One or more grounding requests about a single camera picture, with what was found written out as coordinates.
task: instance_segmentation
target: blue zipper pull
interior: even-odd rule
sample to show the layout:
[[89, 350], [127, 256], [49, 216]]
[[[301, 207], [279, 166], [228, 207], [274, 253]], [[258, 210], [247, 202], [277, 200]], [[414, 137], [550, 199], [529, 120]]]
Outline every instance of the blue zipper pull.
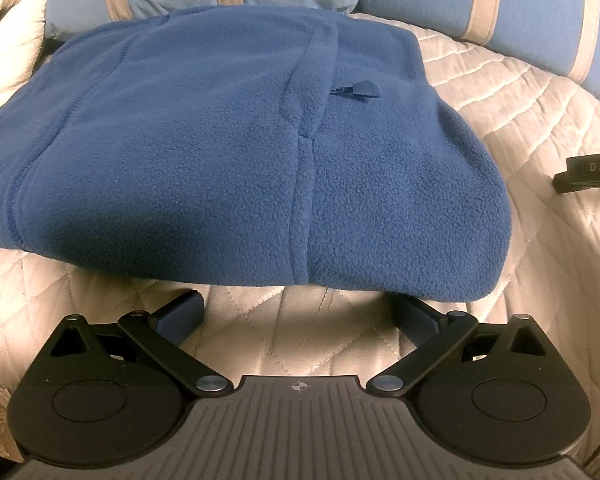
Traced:
[[331, 89], [331, 95], [351, 94], [358, 97], [382, 97], [382, 90], [373, 81], [359, 81], [352, 86], [340, 86]]

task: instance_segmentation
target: gray ribbed panel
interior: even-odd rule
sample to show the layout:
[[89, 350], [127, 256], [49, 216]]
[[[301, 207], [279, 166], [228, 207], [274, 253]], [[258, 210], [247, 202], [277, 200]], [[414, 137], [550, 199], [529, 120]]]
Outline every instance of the gray ribbed panel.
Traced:
[[[307, 388], [297, 391], [293, 384]], [[570, 459], [526, 470], [458, 458], [426, 436], [404, 403], [356, 378], [247, 377], [197, 402], [184, 425], [142, 458], [99, 470], [37, 461], [12, 480], [586, 480]]]

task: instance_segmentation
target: round metal bolt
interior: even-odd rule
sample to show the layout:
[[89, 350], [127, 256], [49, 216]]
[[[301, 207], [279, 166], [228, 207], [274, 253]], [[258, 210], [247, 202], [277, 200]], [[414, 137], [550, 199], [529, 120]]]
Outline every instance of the round metal bolt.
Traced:
[[218, 375], [205, 375], [196, 381], [196, 388], [203, 392], [219, 392], [229, 385], [224, 377]]
[[372, 384], [381, 392], [396, 392], [404, 386], [404, 381], [395, 375], [380, 375], [372, 381]]

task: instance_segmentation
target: quilted bedspread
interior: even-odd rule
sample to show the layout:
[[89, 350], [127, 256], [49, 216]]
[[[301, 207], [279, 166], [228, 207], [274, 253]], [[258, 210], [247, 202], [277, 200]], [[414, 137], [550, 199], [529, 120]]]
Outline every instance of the quilted bedspread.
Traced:
[[[44, 1], [8, 1], [0, 21], [0, 104], [33, 70]], [[496, 289], [473, 303], [431, 304], [485, 322], [506, 322], [516, 312], [538, 321], [591, 401], [592, 422], [574, 457], [600, 478], [600, 190], [558, 196], [551, 186], [565, 158], [600, 153], [600, 102], [520, 60], [387, 23], [416, 35], [430, 83], [487, 146], [512, 204], [513, 236]], [[8, 402], [63, 316], [113, 322], [129, 310], [153, 311], [189, 287], [0, 250], [0, 402]], [[206, 299], [206, 319], [183, 348], [234, 383], [243, 374], [357, 374], [365, 383], [413, 349], [379, 292], [194, 287]]]

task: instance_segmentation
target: folded blue jacket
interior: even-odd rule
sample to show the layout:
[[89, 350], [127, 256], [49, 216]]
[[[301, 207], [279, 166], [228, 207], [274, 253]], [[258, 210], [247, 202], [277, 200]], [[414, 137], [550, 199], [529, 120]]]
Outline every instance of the folded blue jacket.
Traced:
[[469, 301], [510, 229], [414, 35], [337, 12], [111, 23], [0, 108], [0, 247], [91, 269]]

